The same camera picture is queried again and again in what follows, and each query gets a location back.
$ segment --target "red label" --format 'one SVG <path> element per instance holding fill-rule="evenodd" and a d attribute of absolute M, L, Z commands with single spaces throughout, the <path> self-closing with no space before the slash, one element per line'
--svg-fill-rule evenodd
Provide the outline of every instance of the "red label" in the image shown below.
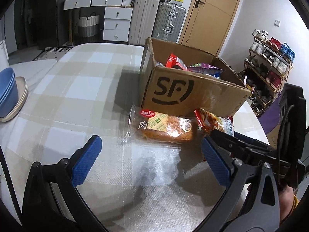
<path fill-rule="evenodd" d="M 151 110 L 141 110 L 139 113 L 147 118 L 152 118 L 155 116 L 155 112 Z"/>

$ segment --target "door lock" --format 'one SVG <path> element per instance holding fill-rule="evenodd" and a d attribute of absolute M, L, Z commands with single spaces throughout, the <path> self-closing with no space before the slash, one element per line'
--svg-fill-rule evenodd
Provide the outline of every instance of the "door lock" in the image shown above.
<path fill-rule="evenodd" d="M 196 0 L 196 3 L 195 3 L 195 8 L 198 8 L 199 3 L 201 3 L 201 4 L 205 4 L 204 2 L 201 2 L 200 0 Z"/>

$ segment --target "blue gripper pad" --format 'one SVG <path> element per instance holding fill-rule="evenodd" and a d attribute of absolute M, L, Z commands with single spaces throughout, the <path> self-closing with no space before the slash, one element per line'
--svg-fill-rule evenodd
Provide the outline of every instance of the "blue gripper pad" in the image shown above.
<path fill-rule="evenodd" d="M 228 188 L 231 183 L 231 172 L 207 137 L 202 141 L 202 152 L 219 184 Z"/>
<path fill-rule="evenodd" d="M 102 149 L 102 139 L 93 135 L 82 148 L 82 155 L 72 168 L 72 185 L 77 187 L 84 183 L 92 165 Z"/>

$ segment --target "door frame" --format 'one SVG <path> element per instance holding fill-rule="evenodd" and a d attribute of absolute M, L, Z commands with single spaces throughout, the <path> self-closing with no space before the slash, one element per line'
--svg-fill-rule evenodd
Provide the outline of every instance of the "door frame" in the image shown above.
<path fill-rule="evenodd" d="M 178 41 L 178 43 L 180 43 L 180 44 L 183 44 L 183 38 L 184 38 L 184 35 L 185 35 L 186 31 L 187 31 L 187 30 L 192 30 L 192 28 L 193 28 L 193 25 L 194 25 L 194 24 L 190 25 L 189 27 L 188 27 L 188 25 L 189 25 L 190 18 L 191 18 L 192 16 L 194 16 L 194 15 L 195 15 L 195 16 L 197 15 L 197 11 L 198 11 L 198 10 L 195 10 L 196 12 L 193 11 L 194 6 L 195 6 L 195 2 L 196 2 L 196 0 L 191 0 L 190 7 L 189 7 L 189 10 L 188 10 L 188 13 L 187 13 L 187 16 L 186 16 L 186 20 L 185 20 L 185 22 L 184 22 L 184 25 L 183 25 L 183 28 L 182 28 L 182 31 L 181 31 L 181 34 L 180 34 L 180 38 L 179 38 L 179 41 Z M 237 11 L 238 6 L 239 6 L 239 2 L 240 2 L 240 0 L 237 0 L 237 3 L 236 3 L 236 6 L 235 6 L 235 9 L 234 9 L 234 12 L 233 12 L 233 15 L 232 15 L 230 24 L 229 24 L 229 26 L 228 26 L 228 29 L 227 29 L 225 35 L 224 35 L 224 38 L 223 38 L 223 40 L 222 40 L 222 42 L 221 42 L 221 45 L 220 45 L 220 48 L 218 49 L 217 54 L 220 53 L 220 51 L 221 51 L 221 49 L 222 49 L 222 46 L 223 46 L 223 44 L 224 44 L 224 42 L 225 42 L 225 39 L 226 39 L 226 37 L 228 36 L 228 33 L 229 33 L 229 31 L 230 31 L 230 28 L 231 28 L 231 25 L 232 25 L 232 23 L 233 23 L 233 21 L 234 21 L 234 18 L 235 18 L 236 11 Z"/>

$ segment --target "red shoe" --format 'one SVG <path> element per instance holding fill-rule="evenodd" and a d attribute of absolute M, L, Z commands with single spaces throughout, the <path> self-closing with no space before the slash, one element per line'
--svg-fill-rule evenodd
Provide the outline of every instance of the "red shoe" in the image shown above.
<path fill-rule="evenodd" d="M 278 89 L 281 85 L 282 78 L 278 74 L 274 74 L 274 80 L 271 83 L 271 87 L 275 90 Z"/>
<path fill-rule="evenodd" d="M 274 39 L 273 37 L 270 40 L 267 40 L 267 43 L 277 50 L 280 50 L 281 48 L 281 43 L 277 39 Z"/>
<path fill-rule="evenodd" d="M 265 80 L 271 84 L 275 79 L 275 75 L 276 74 L 273 71 L 270 71 Z"/>

